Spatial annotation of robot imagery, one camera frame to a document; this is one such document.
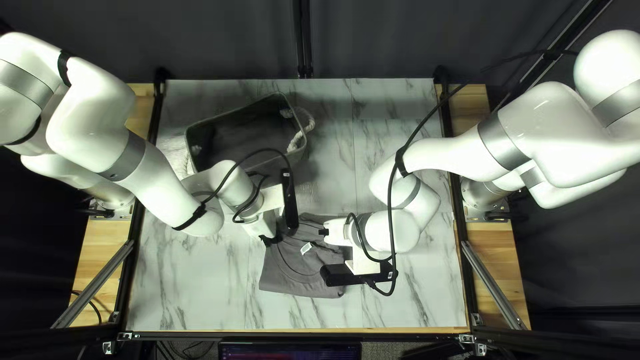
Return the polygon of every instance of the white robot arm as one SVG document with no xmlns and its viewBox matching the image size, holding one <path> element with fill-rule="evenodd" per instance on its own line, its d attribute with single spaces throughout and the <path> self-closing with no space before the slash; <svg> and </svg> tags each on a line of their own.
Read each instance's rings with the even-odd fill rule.
<svg viewBox="0 0 640 360">
<path fill-rule="evenodd" d="M 164 155 L 125 128 L 134 98 L 113 75 L 51 44 L 22 33 L 0 37 L 0 144 L 39 174 L 114 204 L 133 194 L 172 227 L 193 236 L 217 233 L 221 214 L 192 193 L 217 188 L 235 163 L 221 161 L 185 189 Z M 254 191 L 237 167 L 217 196 L 236 208 Z"/>
<path fill-rule="evenodd" d="M 503 109 L 455 138 L 418 140 L 402 161 L 411 173 L 423 169 L 454 172 L 465 178 L 463 196 L 469 204 L 491 205 L 528 187 L 543 208 L 555 208 L 618 180 L 640 161 L 640 35 L 610 31 L 596 37 L 576 59 L 577 91 L 556 82 L 537 85 Z M 396 162 L 377 168 L 369 189 L 387 203 L 387 187 Z M 413 175 L 397 171 L 392 185 L 396 251 L 410 250 L 438 205 L 437 195 Z M 409 190 L 419 184 L 417 195 Z M 360 216 L 365 246 L 389 251 L 386 211 Z M 349 265 L 354 274 L 379 269 L 356 254 L 360 240 L 354 221 L 325 223 L 325 240 L 354 246 Z"/>
</svg>

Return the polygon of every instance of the marble surface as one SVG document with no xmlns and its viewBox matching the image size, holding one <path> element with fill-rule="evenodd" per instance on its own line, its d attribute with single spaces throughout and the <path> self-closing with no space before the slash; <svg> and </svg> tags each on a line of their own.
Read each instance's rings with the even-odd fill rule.
<svg viewBox="0 0 640 360">
<path fill-rule="evenodd" d="M 170 81 L 157 146 L 182 179 L 193 173 L 184 145 L 187 126 L 273 91 L 283 92 L 293 106 L 306 108 L 316 118 L 308 136 L 308 158 L 294 166 L 300 213 L 384 209 L 369 193 L 369 174 L 435 105 L 431 79 Z M 441 134 L 435 115 L 417 138 Z M 362 285 L 347 287 L 339 299 L 261 291 L 264 245 L 231 223 L 231 216 L 225 216 L 216 236 L 193 238 L 147 212 L 127 329 L 466 325 L 447 176 L 435 170 L 418 176 L 438 192 L 442 203 L 419 244 L 397 255 L 400 275 L 391 297 Z"/>
</svg>

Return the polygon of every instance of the white label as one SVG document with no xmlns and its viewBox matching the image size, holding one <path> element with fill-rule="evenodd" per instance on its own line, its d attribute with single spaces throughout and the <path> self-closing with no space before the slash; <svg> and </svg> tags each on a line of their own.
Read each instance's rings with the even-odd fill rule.
<svg viewBox="0 0 640 360">
<path fill-rule="evenodd" d="M 311 250 L 312 247 L 313 245 L 311 245 L 311 243 L 304 244 L 304 246 L 300 248 L 300 254 L 304 255 L 307 251 Z"/>
</svg>

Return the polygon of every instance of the black metal frame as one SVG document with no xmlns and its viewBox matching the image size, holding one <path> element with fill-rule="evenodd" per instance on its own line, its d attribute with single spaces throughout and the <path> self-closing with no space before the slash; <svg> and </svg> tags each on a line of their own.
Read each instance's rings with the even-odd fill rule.
<svg viewBox="0 0 640 360">
<path fill-rule="evenodd" d="M 298 77 L 314 77 L 311 56 L 311 5 L 310 0 L 292 0 L 293 31 L 296 37 L 296 57 L 298 59 Z"/>
<path fill-rule="evenodd" d="M 543 54 L 533 66 L 522 76 L 513 88 L 500 101 L 497 108 L 524 94 L 530 87 L 551 69 L 563 56 L 561 50 L 568 50 L 581 34 L 597 19 L 600 14 L 613 2 L 613 0 L 589 0 L 572 21 L 564 28 L 560 35 L 549 45 L 548 50 L 555 51 L 557 55 Z"/>
</svg>

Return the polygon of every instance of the cable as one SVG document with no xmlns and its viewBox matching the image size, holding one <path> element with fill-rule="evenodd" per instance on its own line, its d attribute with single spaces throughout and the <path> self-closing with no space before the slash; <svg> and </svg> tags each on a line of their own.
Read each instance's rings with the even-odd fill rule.
<svg viewBox="0 0 640 360">
<path fill-rule="evenodd" d="M 79 213 L 90 215 L 90 216 L 98 216 L 98 217 L 104 217 L 104 218 L 112 218 L 114 214 L 113 210 L 110 210 L 110 209 L 105 209 L 105 210 L 76 209 L 76 211 Z"/>
<path fill-rule="evenodd" d="M 572 56 L 578 56 L 578 52 L 577 51 L 571 51 L 571 50 L 533 50 L 533 51 L 526 51 L 524 53 L 520 53 L 517 55 L 514 55 L 510 58 L 504 58 L 500 61 L 497 61 L 489 66 L 485 66 L 483 68 L 480 69 L 480 73 L 483 72 L 487 72 L 489 70 L 493 70 L 497 67 L 500 67 L 502 65 L 504 65 L 505 63 L 511 62 L 513 60 L 517 60 L 517 59 L 522 59 L 522 58 L 526 58 L 528 56 L 532 56 L 532 55 L 539 55 L 539 54 L 544 54 L 544 55 L 552 55 L 552 56 L 559 56 L 560 54 L 563 55 L 572 55 Z"/>
<path fill-rule="evenodd" d="M 76 360 L 82 359 L 82 355 L 84 355 L 85 350 L 86 350 L 86 345 L 83 345 L 82 349 L 80 349 L 80 354 L 78 354 L 78 357 L 76 358 Z"/>
<path fill-rule="evenodd" d="M 71 290 L 71 293 L 75 296 L 80 296 L 81 291 Z M 89 305 L 91 305 L 91 307 L 95 311 L 95 314 L 98 315 L 98 325 L 102 325 L 102 316 L 100 315 L 100 311 L 91 300 L 89 301 Z"/>
<path fill-rule="evenodd" d="M 485 72 L 491 71 L 493 69 L 496 69 L 497 67 L 500 67 L 501 65 L 513 61 L 513 60 L 517 60 L 520 58 L 525 58 L 527 56 L 531 56 L 534 54 L 554 54 L 557 55 L 558 51 L 550 51 L 550 50 L 536 50 L 536 51 L 528 51 L 526 53 L 520 53 L 517 55 L 514 55 L 510 58 L 506 58 L 503 59 L 501 61 L 498 61 L 497 63 L 491 64 L 487 67 L 484 67 L 480 70 L 480 73 L 483 74 Z M 577 55 L 577 53 L 573 52 L 573 51 L 560 51 L 561 54 L 572 54 L 572 55 Z M 465 86 L 467 86 L 467 84 L 469 84 L 470 81 L 464 81 L 462 82 L 462 84 L 458 85 L 453 91 L 451 91 L 450 93 L 448 93 L 447 95 L 443 96 L 440 98 L 440 101 L 436 104 L 436 106 L 433 107 L 433 109 L 431 111 L 429 111 L 429 113 L 427 114 L 427 116 L 424 117 L 424 119 L 422 119 L 422 121 L 420 121 L 420 124 L 418 124 L 418 126 L 415 128 L 415 130 L 413 130 L 413 132 L 411 133 L 411 135 L 409 136 L 409 138 L 407 139 L 407 141 L 404 143 L 404 145 L 399 149 L 399 151 L 401 150 L 406 150 L 407 148 L 409 148 L 409 145 L 411 145 L 411 142 L 413 141 L 413 139 L 415 138 L 416 135 L 418 135 L 418 133 L 420 132 L 420 129 L 422 129 L 422 127 L 424 126 L 424 124 L 427 122 L 427 120 L 429 120 L 431 118 L 431 116 L 433 116 L 433 114 L 435 114 L 436 111 L 438 111 L 438 109 L 440 109 L 442 107 L 442 105 L 444 105 L 445 103 L 447 103 L 447 101 L 449 101 L 449 99 L 453 96 L 456 95 L 460 90 L 462 90 L 462 88 L 464 88 Z M 391 279 L 391 287 L 389 288 L 389 291 L 382 291 L 380 290 L 376 285 L 375 282 L 373 281 L 367 281 L 367 285 L 369 285 L 369 287 L 371 287 L 372 289 L 376 290 L 378 293 L 380 293 L 381 295 L 384 296 L 391 296 L 391 294 L 393 294 L 395 288 L 396 288 L 396 244 L 395 244 L 395 239 L 394 239 L 394 225 L 393 225 L 393 217 L 392 217 L 392 206 L 391 206 L 391 189 L 393 187 L 394 184 L 394 177 L 396 174 L 396 171 L 398 170 L 398 164 L 395 163 L 392 170 L 391 170 L 391 175 L 389 177 L 389 183 L 387 186 L 387 219 L 388 219 L 388 224 L 389 224 L 389 241 L 391 244 L 391 261 L 392 261 L 392 270 L 393 270 L 393 278 Z"/>
<path fill-rule="evenodd" d="M 173 355 L 171 355 L 171 351 L 169 351 L 169 349 L 167 349 L 166 345 L 162 342 L 162 341 L 157 341 L 157 344 L 162 345 L 162 349 L 160 349 L 163 353 L 163 356 L 167 359 L 171 359 L 171 360 L 175 360 L 175 357 L 173 357 Z"/>
<path fill-rule="evenodd" d="M 356 215 L 354 213 L 349 213 L 347 215 L 347 220 L 345 221 L 345 225 L 349 225 L 349 219 L 353 218 L 353 222 L 356 227 L 356 232 L 358 233 L 358 240 L 360 240 L 360 246 L 362 246 L 362 251 L 364 252 L 364 254 L 367 256 L 367 259 L 374 261 L 376 263 L 384 263 L 387 262 L 389 260 L 391 260 L 391 256 L 389 256 L 388 258 L 385 259 L 376 259 L 374 257 L 372 257 L 371 255 L 369 255 L 369 251 L 367 251 L 367 247 L 365 246 L 364 243 L 364 236 L 362 236 L 362 231 L 360 230 L 360 224 L 358 224 L 358 219 L 356 218 Z"/>
<path fill-rule="evenodd" d="M 485 220 L 507 219 L 512 217 L 513 217 L 512 213 L 491 213 L 489 211 L 484 213 Z"/>
<path fill-rule="evenodd" d="M 236 217 L 238 217 L 240 213 L 242 213 L 244 210 L 247 210 L 251 205 L 253 205 L 253 202 L 255 201 L 255 199 L 258 199 L 258 195 L 260 195 L 260 188 L 262 187 L 262 184 L 268 177 L 269 177 L 268 175 L 262 176 L 262 179 L 258 181 L 258 185 L 255 187 L 255 192 L 253 193 L 253 196 L 251 196 L 251 199 L 249 199 L 249 201 L 247 201 L 247 203 L 242 208 L 236 211 L 236 213 L 234 214 L 234 217 L 231 218 L 231 221 L 233 221 L 236 224 L 244 223 L 244 220 L 236 220 Z"/>
<path fill-rule="evenodd" d="M 265 147 L 263 149 L 258 149 L 256 151 L 253 151 L 251 153 L 249 153 L 249 155 L 245 156 L 242 160 L 238 161 L 237 163 L 234 164 L 234 166 L 231 167 L 231 169 L 229 169 L 229 171 L 227 172 L 227 174 L 225 175 L 225 177 L 222 179 L 222 181 L 220 182 L 220 185 L 218 185 L 218 188 L 215 189 L 208 198 L 206 198 L 202 203 L 206 204 L 207 202 L 209 202 L 211 199 L 213 199 L 218 192 L 220 192 L 220 190 L 222 189 L 222 186 L 224 186 L 224 184 L 227 182 L 227 179 L 231 176 L 231 173 L 238 167 L 240 166 L 240 164 L 242 164 L 243 162 L 245 162 L 247 159 L 251 158 L 252 156 L 260 153 L 260 152 L 266 152 L 266 151 L 271 151 L 271 152 L 277 152 L 278 155 L 280 155 L 280 157 L 284 160 L 284 162 L 287 164 L 287 168 L 289 168 L 289 170 L 291 170 L 291 164 L 289 163 L 289 159 L 287 159 L 287 156 L 285 154 L 283 154 L 281 151 L 276 150 L 274 148 L 271 147 Z"/>
<path fill-rule="evenodd" d="M 182 353 L 182 355 L 180 355 L 180 352 L 178 352 L 178 350 L 175 348 L 175 346 L 173 345 L 173 343 L 171 343 L 171 341 L 168 341 L 169 344 L 169 348 L 176 354 L 178 355 L 181 359 L 185 359 L 185 360 L 197 360 L 197 359 L 201 359 L 204 357 L 204 355 L 207 355 L 209 353 L 209 351 L 213 348 L 213 345 L 215 344 L 215 342 L 211 342 L 211 344 L 209 345 L 209 348 L 207 348 L 207 350 L 205 350 L 202 354 L 197 355 L 197 356 L 193 356 L 193 355 L 189 355 L 187 353 L 187 350 L 192 349 L 197 347 L 198 345 L 202 344 L 204 341 L 196 341 L 195 343 L 189 345 L 188 347 L 186 347 L 184 350 L 180 351 Z"/>
<path fill-rule="evenodd" d="M 235 163 L 231 169 L 229 169 L 229 171 L 227 172 L 227 174 L 225 175 L 225 177 L 222 179 L 222 181 L 220 182 L 220 185 L 218 185 L 218 188 L 215 189 L 215 191 L 209 193 L 209 192 L 198 192 L 199 195 L 204 195 L 206 193 L 209 194 L 209 196 L 204 199 L 203 201 L 200 202 L 200 206 L 197 207 L 195 209 L 195 211 L 193 212 L 192 216 L 185 222 L 183 222 L 181 225 L 178 225 L 176 227 L 172 227 L 173 230 L 184 230 L 187 227 L 191 226 L 191 224 L 193 224 L 194 222 L 196 222 L 199 218 L 202 217 L 202 215 L 204 215 L 205 213 L 207 213 L 207 209 L 205 207 L 205 205 L 211 200 L 213 199 L 218 192 L 220 192 L 220 190 L 222 189 L 222 186 L 225 185 L 225 183 L 227 182 L 227 179 L 229 179 L 229 177 L 231 176 L 231 173 L 233 173 L 233 171 L 240 166 L 241 163 L 245 162 L 248 158 L 251 158 L 252 156 L 260 153 L 260 152 L 266 152 L 266 151 L 271 151 L 271 152 L 277 152 L 278 155 L 280 157 L 282 157 L 282 159 L 284 160 L 284 162 L 287 164 L 287 168 L 289 169 L 289 176 L 291 177 L 291 181 L 289 182 L 289 187 L 287 188 L 286 194 L 287 196 L 291 196 L 292 193 L 292 189 L 291 187 L 293 186 L 293 170 L 291 168 L 291 164 L 289 163 L 289 159 L 287 159 L 287 156 L 285 154 L 283 154 L 281 151 L 276 150 L 274 148 L 271 147 L 265 147 L 262 149 L 258 149 L 256 151 L 253 151 L 251 153 L 249 153 L 249 155 L 245 156 L 242 160 L 238 161 L 237 163 Z"/>
</svg>

